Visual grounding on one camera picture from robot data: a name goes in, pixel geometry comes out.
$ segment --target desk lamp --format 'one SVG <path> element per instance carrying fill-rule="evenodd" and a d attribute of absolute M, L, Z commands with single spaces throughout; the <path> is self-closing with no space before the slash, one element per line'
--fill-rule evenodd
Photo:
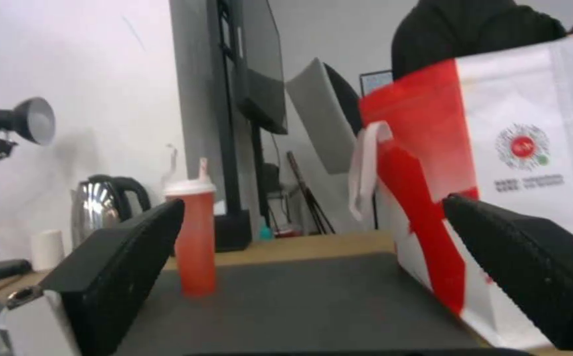
<path fill-rule="evenodd" d="M 41 97 L 23 101 L 13 110 L 0 110 L 0 160 L 11 155 L 17 143 L 9 138 L 11 132 L 35 144 L 47 145 L 55 135 L 55 116 L 49 103 Z M 0 262 L 0 279 L 28 272 L 26 260 Z"/>

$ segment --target monitor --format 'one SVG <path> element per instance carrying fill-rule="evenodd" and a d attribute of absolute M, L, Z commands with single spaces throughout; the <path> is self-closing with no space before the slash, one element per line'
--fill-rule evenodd
<path fill-rule="evenodd" d="M 232 0 L 231 9 L 236 106 L 262 129 L 287 134 L 280 34 L 268 0 Z"/>

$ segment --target small bottle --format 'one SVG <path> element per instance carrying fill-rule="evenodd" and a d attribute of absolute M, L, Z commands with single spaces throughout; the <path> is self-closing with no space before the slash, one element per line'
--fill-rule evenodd
<path fill-rule="evenodd" d="M 273 240 L 273 231 L 271 231 L 271 229 L 266 226 L 264 221 L 260 227 L 260 239 L 264 241 Z"/>
<path fill-rule="evenodd" d="M 202 297 L 216 290 L 214 192 L 207 174 L 207 158 L 201 158 L 198 179 L 182 180 L 165 189 L 166 200 L 181 199 L 185 217 L 174 245 L 182 292 Z"/>

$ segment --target chair backrest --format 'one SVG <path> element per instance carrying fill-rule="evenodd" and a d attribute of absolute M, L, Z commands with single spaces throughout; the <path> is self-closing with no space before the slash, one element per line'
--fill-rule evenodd
<path fill-rule="evenodd" d="M 354 89 L 315 58 L 286 83 L 286 90 L 326 171 L 346 173 L 361 129 L 359 97 Z"/>

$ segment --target kettle handle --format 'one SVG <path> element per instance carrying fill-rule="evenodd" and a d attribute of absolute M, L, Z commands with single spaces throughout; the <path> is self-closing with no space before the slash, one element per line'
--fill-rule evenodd
<path fill-rule="evenodd" d="M 145 212 L 146 210 L 150 210 L 151 206 L 148 192 L 146 192 L 146 189 L 141 185 L 141 183 L 137 182 L 137 180 L 127 177 L 115 177 L 113 178 L 113 183 L 117 187 L 117 190 L 119 191 L 118 193 L 122 196 L 126 196 L 126 191 L 131 191 L 137 194 L 139 205 L 141 205 L 141 211 Z"/>

